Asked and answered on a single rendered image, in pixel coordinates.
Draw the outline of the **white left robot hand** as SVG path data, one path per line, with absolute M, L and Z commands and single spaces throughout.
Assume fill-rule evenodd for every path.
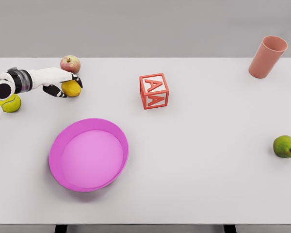
M 62 70 L 60 68 L 44 68 L 38 70 L 37 73 L 41 75 L 40 81 L 43 85 L 43 91 L 54 97 L 67 97 L 61 88 L 61 84 L 63 82 L 75 80 L 80 85 L 80 87 L 83 88 L 81 79 L 77 74 Z

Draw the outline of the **yellow lemon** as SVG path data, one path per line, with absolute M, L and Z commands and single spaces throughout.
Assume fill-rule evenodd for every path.
M 75 80 L 63 82 L 61 88 L 68 97 L 77 97 L 81 93 L 81 87 Z

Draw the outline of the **pink round plate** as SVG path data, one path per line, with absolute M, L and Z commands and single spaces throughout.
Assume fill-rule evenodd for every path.
M 60 185 L 72 191 L 91 192 L 112 183 L 128 157 L 124 132 L 110 121 L 89 118 L 71 124 L 56 137 L 48 163 Z

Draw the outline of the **red-yellow apple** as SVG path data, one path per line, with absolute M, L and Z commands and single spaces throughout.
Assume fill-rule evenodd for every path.
M 64 56 L 60 61 L 61 69 L 77 74 L 81 69 L 80 60 L 74 55 Z

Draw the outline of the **yellow-green tennis ball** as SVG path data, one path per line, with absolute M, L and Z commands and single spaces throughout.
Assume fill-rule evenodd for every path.
M 21 98 L 17 94 L 13 94 L 10 98 L 0 101 L 0 106 L 4 112 L 13 113 L 20 109 Z

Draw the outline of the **red letter A block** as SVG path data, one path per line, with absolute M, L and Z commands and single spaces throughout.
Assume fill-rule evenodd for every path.
M 145 110 L 168 105 L 169 87 L 163 73 L 140 76 L 139 86 Z

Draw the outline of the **salmon pink cup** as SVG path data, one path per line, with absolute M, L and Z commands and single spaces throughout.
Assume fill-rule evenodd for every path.
M 267 77 L 287 48 L 287 42 L 278 36 L 264 37 L 249 66 L 249 73 L 259 79 Z

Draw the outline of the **green pear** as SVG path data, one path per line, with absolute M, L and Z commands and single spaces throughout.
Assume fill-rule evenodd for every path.
M 282 135 L 273 142 L 273 150 L 278 157 L 291 158 L 291 136 Z

